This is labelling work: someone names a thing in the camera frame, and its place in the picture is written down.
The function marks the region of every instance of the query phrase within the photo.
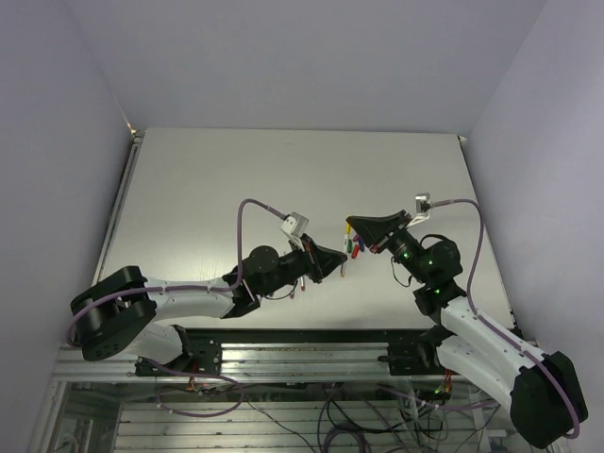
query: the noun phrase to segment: marker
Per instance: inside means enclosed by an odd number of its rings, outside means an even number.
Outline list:
[[[350,225],[346,222],[346,226],[344,227],[344,245],[342,251],[345,255],[348,255],[348,241],[350,241]],[[346,275],[346,261],[342,263],[342,267],[340,268],[340,277],[344,277]]]

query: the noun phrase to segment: white table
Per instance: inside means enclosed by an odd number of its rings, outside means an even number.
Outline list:
[[[310,219],[307,233],[341,250],[350,214],[414,213],[414,196],[474,198],[458,137],[437,134],[240,129],[151,128],[144,135],[104,250],[101,277],[135,264],[148,277],[196,280],[218,277],[236,264],[235,218],[246,197]],[[257,207],[243,221],[245,255],[261,244],[290,249],[280,221]],[[464,287],[478,237],[469,206],[446,207],[411,232],[448,236],[458,244]],[[407,273],[402,266],[400,279]],[[184,327],[426,328],[433,323],[398,286],[390,255],[368,252],[349,260],[321,285],[308,282],[295,299],[264,300],[245,317],[178,320]],[[478,305],[505,327],[513,319],[495,258],[485,242],[475,278]]]

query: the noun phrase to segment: gray wall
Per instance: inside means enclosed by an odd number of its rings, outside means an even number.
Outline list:
[[[545,0],[69,0],[135,128],[467,135]]]
[[[129,131],[57,0],[0,2],[0,449],[25,451]]]
[[[467,159],[520,326],[577,367],[604,446],[604,3],[549,0],[469,139]]]

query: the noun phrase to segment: white wall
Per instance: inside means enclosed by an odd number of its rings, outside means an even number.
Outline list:
[[[25,451],[129,131],[57,0],[0,2],[0,449]]]
[[[467,159],[521,328],[574,361],[604,446],[604,3],[549,0],[469,139]]]
[[[545,0],[69,0],[135,128],[467,135]]]

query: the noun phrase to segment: pen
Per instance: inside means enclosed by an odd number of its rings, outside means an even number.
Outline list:
[[[350,225],[346,223],[344,227],[344,247],[342,251],[346,256],[348,256],[348,241],[350,241]],[[342,263],[342,267],[340,268],[340,277],[344,277],[346,275],[346,261]]]

